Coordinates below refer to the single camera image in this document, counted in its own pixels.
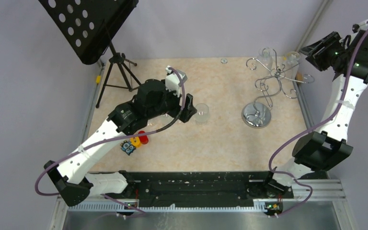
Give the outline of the etched wine glass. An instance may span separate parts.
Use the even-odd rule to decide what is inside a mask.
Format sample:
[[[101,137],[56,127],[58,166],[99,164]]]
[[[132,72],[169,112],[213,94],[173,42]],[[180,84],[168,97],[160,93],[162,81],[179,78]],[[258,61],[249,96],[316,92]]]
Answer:
[[[300,53],[296,51],[290,51],[285,54],[285,61],[283,62],[285,66],[283,69],[285,77],[295,79],[299,69],[299,59]]]
[[[195,122],[198,125],[205,124],[209,120],[209,106],[205,103],[199,103],[196,105]]]
[[[270,47],[261,48],[259,50],[259,55],[257,59],[263,66],[271,70],[273,67],[273,63],[277,59],[277,52]]]

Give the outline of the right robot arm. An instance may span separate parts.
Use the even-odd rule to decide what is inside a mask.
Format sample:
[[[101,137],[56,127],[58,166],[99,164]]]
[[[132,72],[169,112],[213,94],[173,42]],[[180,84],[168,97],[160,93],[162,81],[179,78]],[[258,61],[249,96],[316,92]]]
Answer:
[[[368,86],[368,31],[359,30],[345,38],[332,32],[300,51],[316,69],[334,70],[332,92],[322,121],[296,138],[286,164],[271,168],[262,184],[267,197],[282,195],[294,180],[328,171],[350,156],[353,147],[347,143],[349,123]]]

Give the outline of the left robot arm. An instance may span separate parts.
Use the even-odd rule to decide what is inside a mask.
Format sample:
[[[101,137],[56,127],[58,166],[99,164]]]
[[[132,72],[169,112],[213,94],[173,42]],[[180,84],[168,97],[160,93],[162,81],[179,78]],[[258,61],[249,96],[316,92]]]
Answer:
[[[67,206],[101,194],[131,197],[135,186],[122,173],[90,173],[90,169],[111,149],[137,137],[150,119],[168,114],[173,121],[188,122],[197,112],[193,100],[193,95],[183,95],[180,83],[147,80],[130,101],[116,106],[73,153],[60,162],[48,161],[46,173]]]

